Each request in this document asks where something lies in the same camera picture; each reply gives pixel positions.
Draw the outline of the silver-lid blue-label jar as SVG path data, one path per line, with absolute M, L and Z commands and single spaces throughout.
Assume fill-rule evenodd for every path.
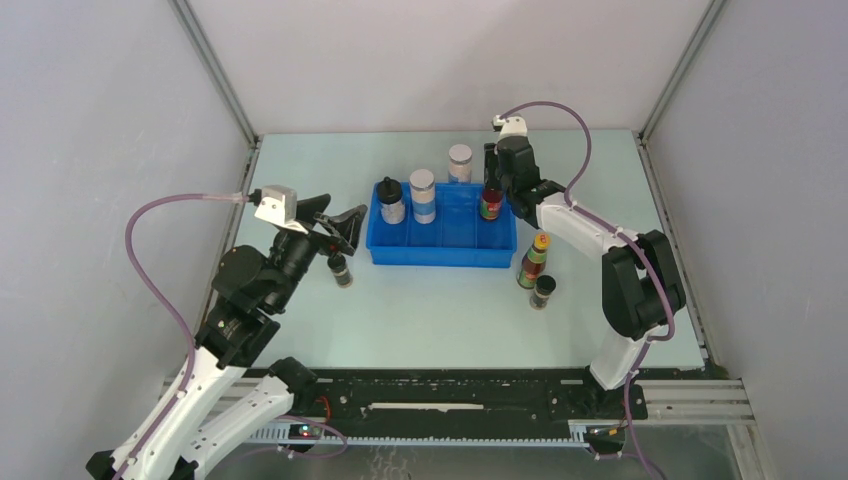
M 436 218 L 435 177 L 427 169 L 418 169 L 409 177 L 410 199 L 414 219 L 430 224 Z
M 473 151 L 465 144 L 455 144 L 448 150 L 450 183 L 470 183 L 472 180 Z

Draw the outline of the red sauce bottle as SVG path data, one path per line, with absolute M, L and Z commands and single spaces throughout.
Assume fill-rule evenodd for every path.
M 496 220 L 502 208 L 503 192 L 494 188 L 484 188 L 480 197 L 479 213 L 484 221 Z
M 532 244 L 522 258 L 521 267 L 517 273 L 516 281 L 521 288 L 533 289 L 535 287 L 538 278 L 546 268 L 550 244 L 551 238 L 547 232 L 539 232 L 535 235 Z

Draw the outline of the black-lid jar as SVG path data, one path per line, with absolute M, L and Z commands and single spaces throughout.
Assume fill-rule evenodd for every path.
M 383 221 L 389 225 L 402 223 L 406 217 L 406 206 L 401 183 L 385 177 L 377 184 L 376 193 Z

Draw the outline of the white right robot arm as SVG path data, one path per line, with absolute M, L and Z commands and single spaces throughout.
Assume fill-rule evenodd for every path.
M 620 387 L 638 372 L 650 344 L 676 333 L 686 304 L 668 237 L 614 225 L 586 209 L 571 188 L 542 178 L 525 136 L 484 147 L 484 179 L 502 192 L 517 218 L 558 237 L 601 265 L 601 302 L 608 333 L 588 370 L 594 383 L 581 392 L 585 411 L 606 418 L 622 403 Z

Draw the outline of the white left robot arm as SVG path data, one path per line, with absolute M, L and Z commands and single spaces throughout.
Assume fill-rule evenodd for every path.
M 299 199 L 272 185 L 224 201 L 250 204 L 276 228 L 268 253 L 243 245 L 227 251 L 212 281 L 216 295 L 173 383 L 138 429 L 120 446 L 93 454 L 94 479 L 203 479 L 271 420 L 304 416 L 316 403 L 316 375 L 299 361 L 275 361 L 259 383 L 220 414 L 213 408 L 253 366 L 279 331 L 278 316 L 317 256 L 339 266 L 357 250 L 367 207 L 330 216 L 327 194 Z

